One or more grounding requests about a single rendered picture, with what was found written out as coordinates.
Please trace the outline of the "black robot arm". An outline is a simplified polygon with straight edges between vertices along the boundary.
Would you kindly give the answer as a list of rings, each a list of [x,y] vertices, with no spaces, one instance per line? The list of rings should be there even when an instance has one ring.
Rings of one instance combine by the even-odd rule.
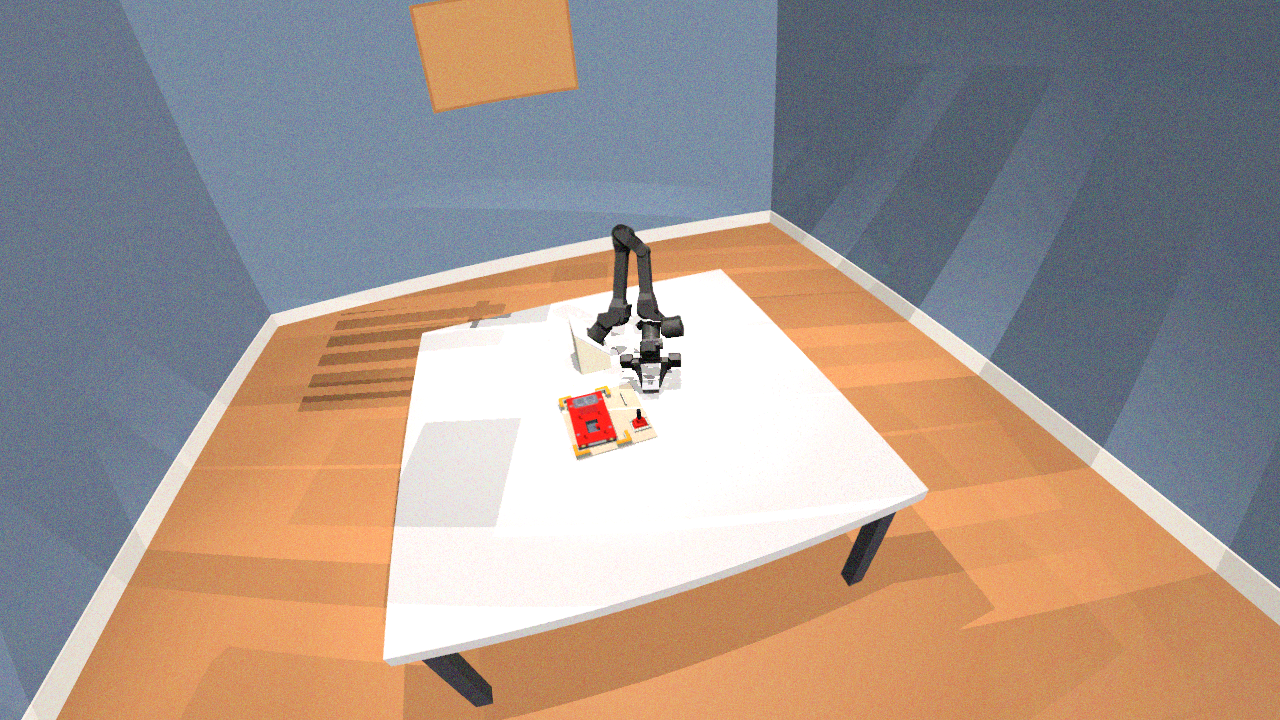
[[[640,341],[640,356],[643,352],[655,352],[663,348],[663,338],[684,336],[684,322],[681,315],[664,316],[660,313],[652,282],[652,250],[637,238],[628,225],[616,225],[612,231],[612,245],[614,249],[614,278],[613,295],[608,313],[598,313],[596,322],[591,328],[586,328],[588,337],[604,345],[603,340],[613,329],[613,325],[625,325],[631,315],[632,304],[627,302],[628,279],[628,252],[634,250],[637,255],[637,316],[652,322],[637,322],[635,325],[643,331],[643,337],[657,336],[657,341]]]

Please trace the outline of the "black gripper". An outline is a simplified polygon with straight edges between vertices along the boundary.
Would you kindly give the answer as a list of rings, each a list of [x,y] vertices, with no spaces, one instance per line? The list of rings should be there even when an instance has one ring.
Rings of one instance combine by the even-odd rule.
[[[643,340],[646,341],[657,338],[658,338],[657,336],[643,337]],[[643,372],[640,364],[652,364],[652,363],[660,363],[659,387],[662,386],[666,373],[671,370],[671,366],[682,366],[681,354],[668,354],[668,357],[660,357],[660,348],[659,348],[659,355],[655,352],[643,352],[643,357],[634,357],[634,354],[622,354],[620,356],[620,365],[622,368],[631,368],[634,372],[636,372],[641,387],[643,387]]]

